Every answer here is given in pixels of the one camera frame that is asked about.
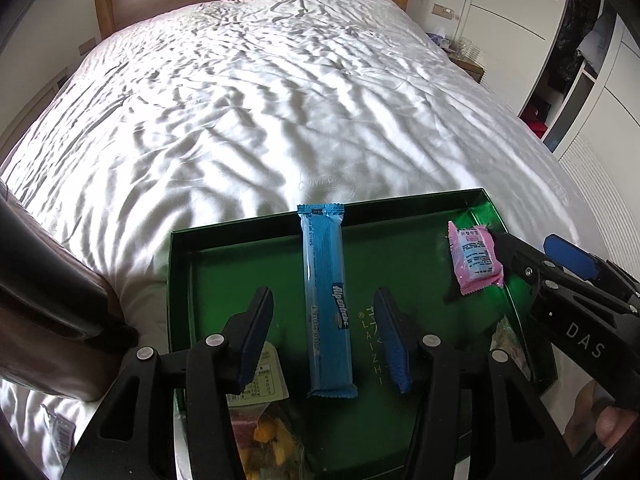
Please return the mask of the person's right hand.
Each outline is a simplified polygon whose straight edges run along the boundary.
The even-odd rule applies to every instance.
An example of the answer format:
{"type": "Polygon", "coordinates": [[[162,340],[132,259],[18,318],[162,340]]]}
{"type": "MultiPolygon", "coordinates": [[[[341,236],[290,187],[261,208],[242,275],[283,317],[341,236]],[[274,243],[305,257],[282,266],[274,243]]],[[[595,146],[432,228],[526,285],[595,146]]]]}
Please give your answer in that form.
{"type": "Polygon", "coordinates": [[[616,406],[595,380],[579,391],[564,440],[584,476],[599,467],[612,479],[639,473],[639,414],[616,406]]]}

